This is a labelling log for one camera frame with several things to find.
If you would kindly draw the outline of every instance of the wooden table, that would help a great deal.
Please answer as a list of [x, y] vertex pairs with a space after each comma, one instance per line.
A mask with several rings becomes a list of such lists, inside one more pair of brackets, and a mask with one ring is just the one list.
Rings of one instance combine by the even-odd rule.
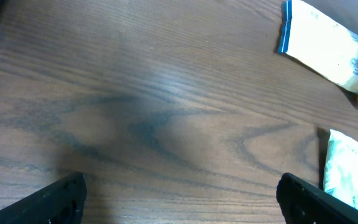
[[[358, 1], [307, 2], [358, 33]], [[318, 185], [358, 110], [275, 53], [281, 5], [4, 1], [0, 209], [80, 171], [83, 223], [283, 223], [281, 175]]]

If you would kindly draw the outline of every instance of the tabletop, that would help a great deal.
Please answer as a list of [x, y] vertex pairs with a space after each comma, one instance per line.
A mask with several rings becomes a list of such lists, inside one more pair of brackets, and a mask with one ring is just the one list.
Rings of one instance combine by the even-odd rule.
[[[358, 34], [358, 1], [306, 2]], [[3, 1], [0, 209], [80, 171], [83, 223], [283, 223], [358, 109], [275, 53], [282, 3]]]

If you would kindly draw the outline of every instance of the white packet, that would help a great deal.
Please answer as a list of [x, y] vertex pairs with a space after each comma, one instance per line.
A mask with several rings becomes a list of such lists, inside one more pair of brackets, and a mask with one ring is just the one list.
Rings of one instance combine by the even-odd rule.
[[284, 3], [278, 52], [358, 94], [358, 35], [313, 6], [300, 0]]
[[358, 142], [331, 130], [324, 191], [358, 210]]

